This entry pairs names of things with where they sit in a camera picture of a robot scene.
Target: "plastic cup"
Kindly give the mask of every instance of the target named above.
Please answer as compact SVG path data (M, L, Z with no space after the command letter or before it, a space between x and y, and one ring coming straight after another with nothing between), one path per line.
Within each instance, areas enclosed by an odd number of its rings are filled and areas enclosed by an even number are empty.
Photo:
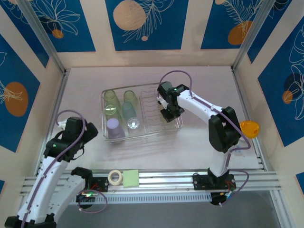
M109 139L120 139L125 137L124 130L116 118L111 118L106 122Z
M111 118L115 118L119 122L122 121L122 117L120 116L119 111L117 110L116 106L114 106L113 104L109 104L107 107L105 107L104 113L107 120Z
M104 93L105 106L114 105L118 110L121 110L121 105L114 90L107 90Z
M126 121L131 118L136 118L136 111L130 102L125 102L122 107L123 117Z
M135 109L138 107L138 100L133 91L131 90L125 91L125 93L123 94L123 98L124 98L123 99L124 102L130 102Z
M140 135L141 125L137 118L131 118L127 122L129 135Z

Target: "green plastic cup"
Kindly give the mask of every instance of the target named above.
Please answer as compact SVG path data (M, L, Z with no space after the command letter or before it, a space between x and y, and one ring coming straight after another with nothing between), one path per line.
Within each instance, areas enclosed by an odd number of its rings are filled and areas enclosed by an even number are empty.
M125 91L125 93L123 94L123 98L124 98L123 99L124 102L130 102L135 109L138 107L138 100L133 91L131 90Z
M106 119L109 120L111 118L117 119L120 123L122 122L122 117L119 114L119 111L113 104L109 104L107 107L104 108L104 113Z
M122 108L114 90L107 90L104 93L104 102L105 106L114 105L119 111Z

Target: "tape roll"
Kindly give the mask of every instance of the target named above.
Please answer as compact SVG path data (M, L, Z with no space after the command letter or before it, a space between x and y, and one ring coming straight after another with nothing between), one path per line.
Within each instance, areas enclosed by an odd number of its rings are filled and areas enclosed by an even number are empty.
M118 180L112 180L112 176L114 174L118 175ZM117 185L120 185L123 182L123 175L119 170L112 170L108 175L108 180L109 180L110 184L112 184L114 186L117 186Z

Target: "dish rack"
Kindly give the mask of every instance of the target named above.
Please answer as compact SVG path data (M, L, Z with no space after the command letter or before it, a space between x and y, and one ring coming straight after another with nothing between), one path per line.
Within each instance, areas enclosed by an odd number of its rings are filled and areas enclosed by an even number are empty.
M127 121L123 120L120 124L125 132L125 137L118 139L108 138L104 99L104 94L107 90L104 90L102 92L102 129L104 140L109 143L116 143L130 139L177 133L182 128L182 118L176 118L170 123L166 122L161 114L161 109L163 109L163 106L158 104L157 101L157 87L158 83L153 83L111 89L116 93L116 96L121 105L124 103L124 93L127 90L132 90L135 93L139 103L138 107L135 110L137 119L141 125L140 131L136 134L129 135L127 129Z

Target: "cable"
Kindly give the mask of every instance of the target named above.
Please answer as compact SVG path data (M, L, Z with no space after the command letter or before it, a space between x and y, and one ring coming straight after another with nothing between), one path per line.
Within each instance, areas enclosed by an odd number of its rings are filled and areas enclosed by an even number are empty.
M215 108L213 108L211 105L209 105L208 103L206 103L206 102L204 102L204 101L202 101L202 100L200 100L200 99L198 99L198 98L196 98L195 96L193 96L193 93L192 93L192 77L191 77L191 75L189 74L189 73L187 73L186 71L183 71L183 70L173 70L173 71L170 71L170 72L168 72L168 73L166 73L162 78L161 78L161 80L160 80L160 82L159 82L159 86L160 86L160 84L162 83L162 80L168 75L168 74L171 74L171 73L174 73L174 72L181 72L181 73L184 73L184 74L186 74L188 77L189 77L189 79L190 79L190 85L189 85L189 93L190 93L190 95L191 95L191 97L194 99L194 100L196 100L196 101L198 101L198 102L200 102L201 104L203 104L204 106L206 106L206 107L208 107L208 108L210 108L212 111L214 111L214 112L216 112L216 113L218 113L218 114L220 114L222 117L224 117L235 129L236 129L236 131L245 139L245 141L246 141L246 143L247 143L247 147L240 147L240 148L233 148L233 149L231 149L228 153L228 156L227 156L227 160L226 160L226 164L225 164L225 166L226 167L228 167L228 165L229 165L229 162L230 162L230 157L231 157L231 153L233 152L233 151L237 151L237 150L248 150L248 149L250 149L251 148L251 145L250 145L250 142L249 142L249 140L248 140L248 138L242 133L242 131L225 115L225 114L223 114L222 112L220 112L219 110L217 110L217 109L215 109ZM238 171L238 172L243 172L243 173L246 173L247 174L247 178L246 178L246 180L245 180L245 182L243 183L243 185L235 192L235 194L233 194L234 196L236 195L236 194L238 194L241 190L242 190L242 188L246 185L246 183L248 182L248 180L249 180L249 174L248 174L248 172L246 172L246 171L244 171L244 170L237 170L237 169L229 169L230 171ZM226 204L228 202L228 200L226 200L224 203L222 203L221 204L221 206L222 205L224 205L224 204Z
M248 180L249 180L249 173L248 172L246 172L245 170L239 170L239 169L229 169L230 171L235 171L235 172L243 172L243 173L245 173L246 175L247 175L247 177L246 177L246 180L244 181L244 183L242 184L242 186L241 187L239 187L238 188L238 190L234 193L234 194L232 194L232 196L230 197L230 198L228 198L225 202L223 202L223 203L219 203L219 205L222 207L223 205L225 205L226 203L228 203L230 200L231 200L231 198L233 198L235 195L237 195L241 190L242 190L242 188L247 184L247 182L248 182Z
M196 101L198 101L198 102L200 102L201 104L203 104L204 106L206 106L206 107L208 107L208 108L210 108L212 111L214 111L214 112L216 112L216 113L218 113L218 114L220 114L221 116L223 116L236 130L237 130L237 132L245 139L245 141L246 141L246 143L247 143L247 147L240 147L240 148L234 148L234 149L231 149L229 152L231 153L231 152L233 152L233 151L237 151L237 150L248 150L248 149L250 149L250 147L251 147L251 145L250 145L250 142L249 142L249 140L247 139L247 137L242 133L242 131L225 115L225 114L223 114L222 112L220 112L219 110L217 110L217 109L214 109L211 105L209 105L208 103L206 103L206 102L204 102L204 101L202 101L202 100L200 100L200 99L198 99L198 98L196 98L196 97L194 97L193 96L193 93L192 93L192 77L191 77L191 75L189 74L189 73L187 73L186 71L183 71L183 70L173 70L173 71L170 71L170 72L168 72L168 73L166 73L162 78L161 78L161 80L160 80L160 82L159 82L159 85L162 83L162 80L168 75L168 74L171 74L171 73L174 73L174 72L181 72L181 73L184 73L184 74L186 74L188 77L189 77L189 79L190 79L190 85L189 85L189 93L190 93L190 95L191 95L191 97L194 99L194 100L196 100Z
M84 117L83 117L79 112L74 111L74 110L64 110L64 111L61 111L60 113L58 113L58 114L57 114L57 118L56 118L56 124L59 125L59 123L58 123L58 117L59 117L62 113L66 113L66 112L72 112L72 113L75 113L75 114L79 115L79 117L80 117L81 120L82 120L82 124L83 124L81 133L80 133L80 135L78 136L78 138L77 138L71 145L69 145L67 148L65 148L65 149L64 149L64 150L63 150L63 151L62 151L62 152L61 152L61 153L60 153L60 154L59 154L59 155L50 163L50 165L46 168L46 170L45 170L44 173L43 173L43 176L40 178L40 180L39 180L37 186L36 186L35 189L34 189L34 192L33 192L32 197L30 198L30 200L29 200L29 202L28 202L27 211L30 210L30 208L31 208L31 206L32 206L32 204L33 204L33 201L34 201L34 199L35 199L35 196L37 195L37 192L38 192L38 190L39 190L39 188L40 188L40 186L41 186L41 184L42 184L42 181L45 179L45 176L47 175L47 173L49 172L49 170L53 167L53 165L58 161L58 159L59 159L62 155L64 155L67 151L69 151L73 146L76 145L76 143L81 139L81 137L83 136L83 134L84 134L84 132L85 132L85 129L86 129L86 125L85 125L85 124L86 124L86 120L84 119ZM25 222L26 222L26 220L27 220L28 215L29 215L28 212L26 212L26 213L24 214L24 217L23 217L23 220L22 220L22 223L21 223L21 228L24 228Z
M88 211L86 209L83 209L80 207L80 201L78 202L78 207L79 207L79 210L84 212L84 213L88 213L88 214L97 214L97 213L100 213L100 212L103 212L107 206L108 206L108 200L106 198L106 196L104 194L102 194L101 192L99 191L96 191L96 190L93 190L93 189L87 189L87 190L82 190L79 194L81 194L82 192L95 192L95 193L98 193L99 195L101 195L104 199L105 199L105 206L104 208L102 208L101 210L97 210L97 211Z

